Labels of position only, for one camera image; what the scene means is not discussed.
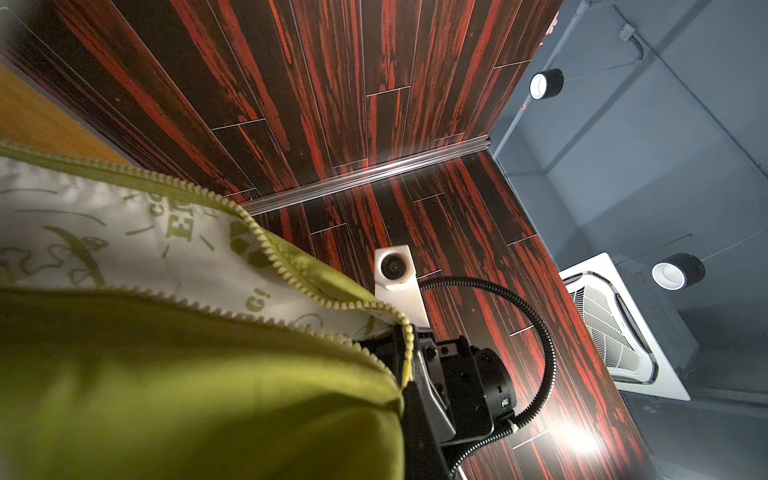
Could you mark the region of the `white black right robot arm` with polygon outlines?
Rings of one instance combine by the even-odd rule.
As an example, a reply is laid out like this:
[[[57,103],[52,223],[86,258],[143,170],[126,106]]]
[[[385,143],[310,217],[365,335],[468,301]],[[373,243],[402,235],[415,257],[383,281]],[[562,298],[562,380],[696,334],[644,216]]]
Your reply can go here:
[[[527,319],[537,334],[532,352],[511,359],[500,348],[482,348],[463,335],[437,339],[422,295],[459,287],[495,296]],[[365,341],[386,366],[408,371],[401,421],[407,479],[458,479],[462,464],[481,450],[516,435],[533,422],[552,393],[557,354],[545,321],[520,296],[498,284],[466,276],[386,282],[385,299],[414,313],[413,358],[406,358],[404,328]]]

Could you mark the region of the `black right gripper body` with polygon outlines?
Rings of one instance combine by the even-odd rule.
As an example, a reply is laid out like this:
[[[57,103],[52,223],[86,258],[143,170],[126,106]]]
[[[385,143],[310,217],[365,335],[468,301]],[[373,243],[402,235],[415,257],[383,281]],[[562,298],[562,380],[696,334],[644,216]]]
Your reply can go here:
[[[500,357],[464,336],[441,339],[431,328],[414,329],[407,381],[415,383],[439,447],[454,447],[515,432],[517,396]],[[401,420],[400,443],[404,446]]]

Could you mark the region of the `green zip jacket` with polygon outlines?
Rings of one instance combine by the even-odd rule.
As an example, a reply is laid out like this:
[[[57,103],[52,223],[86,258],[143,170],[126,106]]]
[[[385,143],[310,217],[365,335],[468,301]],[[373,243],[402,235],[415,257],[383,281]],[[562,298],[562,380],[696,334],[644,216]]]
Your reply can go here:
[[[401,479],[410,320],[201,186],[1,144],[5,479]]]

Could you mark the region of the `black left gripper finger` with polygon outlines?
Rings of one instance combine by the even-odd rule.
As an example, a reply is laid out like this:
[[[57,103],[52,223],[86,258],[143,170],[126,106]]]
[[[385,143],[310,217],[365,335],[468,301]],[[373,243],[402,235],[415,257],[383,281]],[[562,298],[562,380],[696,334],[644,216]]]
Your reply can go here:
[[[425,408],[415,383],[403,392],[404,413],[401,427],[404,438],[405,479],[450,478],[442,450],[432,433]]]

